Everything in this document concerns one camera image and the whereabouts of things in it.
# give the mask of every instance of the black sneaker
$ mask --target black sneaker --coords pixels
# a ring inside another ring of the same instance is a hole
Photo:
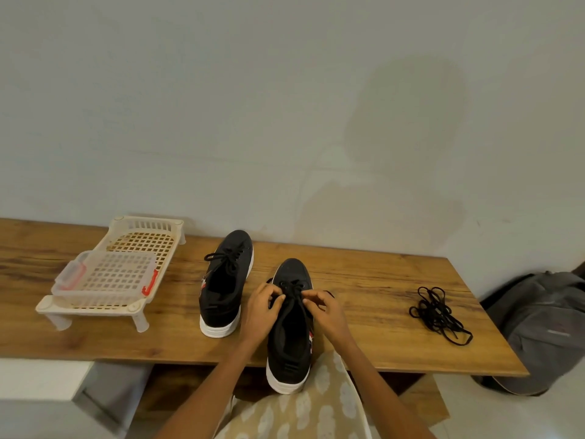
[[[313,285],[307,268],[298,259],[285,260],[272,283],[282,289],[286,299],[268,335],[266,378],[275,391],[291,394],[301,389],[311,368],[313,317],[303,305],[301,291]]]
[[[240,321],[242,290],[254,263],[252,240],[246,231],[233,231],[205,260],[209,268],[201,281],[199,327],[207,337],[226,337]]]

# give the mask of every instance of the person's left arm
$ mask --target person's left arm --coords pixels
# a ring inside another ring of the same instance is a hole
[[[269,309],[272,294],[281,296]],[[155,439],[213,437],[240,374],[276,322],[283,301],[281,289],[272,284],[264,283],[252,293],[243,313],[238,343],[171,416]]]

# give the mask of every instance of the floor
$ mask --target floor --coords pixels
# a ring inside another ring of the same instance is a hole
[[[435,375],[449,409],[431,430],[437,439],[582,439],[585,437],[585,361],[539,398],[486,390],[469,376]],[[150,439],[157,423],[133,423],[126,439]],[[379,436],[373,431],[374,439]]]

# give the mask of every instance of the wooden tabletop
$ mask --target wooden tabletop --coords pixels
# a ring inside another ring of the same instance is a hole
[[[199,329],[198,294],[208,266],[203,257],[215,250],[217,238],[188,236],[177,248],[144,311],[146,332],[138,333],[130,317],[78,317],[69,329],[56,331],[35,312],[67,262],[105,233],[99,227],[0,219],[0,356],[217,363],[238,339],[237,332],[210,339]],[[244,300],[290,257],[304,262],[315,288],[342,302],[357,343],[378,370],[527,375],[447,259],[255,242]],[[446,291],[453,315],[474,334],[470,345],[452,345],[408,315],[420,286]],[[262,345],[249,365],[265,364]]]

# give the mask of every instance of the forearm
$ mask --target forearm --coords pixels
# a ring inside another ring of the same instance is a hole
[[[422,421],[404,406],[362,350],[349,342],[338,353],[352,372],[368,413],[383,439],[433,439]]]
[[[156,439],[211,439],[254,350],[253,345],[238,342],[165,423]]]

